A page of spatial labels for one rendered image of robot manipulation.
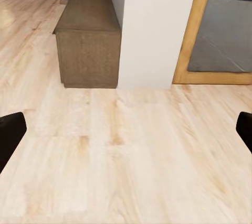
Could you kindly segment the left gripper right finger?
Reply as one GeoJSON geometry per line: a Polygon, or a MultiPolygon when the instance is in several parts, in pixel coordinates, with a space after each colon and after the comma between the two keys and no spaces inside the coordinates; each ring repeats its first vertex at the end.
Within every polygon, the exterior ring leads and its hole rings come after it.
{"type": "Polygon", "coordinates": [[[247,112],[240,112],[237,124],[236,131],[243,139],[245,144],[248,146],[249,150],[252,153],[252,114],[247,112]]]}

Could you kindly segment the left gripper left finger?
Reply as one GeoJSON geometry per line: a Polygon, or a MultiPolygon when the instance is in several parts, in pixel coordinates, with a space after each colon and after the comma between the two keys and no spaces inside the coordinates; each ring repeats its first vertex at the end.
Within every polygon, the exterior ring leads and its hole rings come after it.
{"type": "Polygon", "coordinates": [[[0,173],[26,132],[27,126],[22,112],[0,118],[0,173]]]}

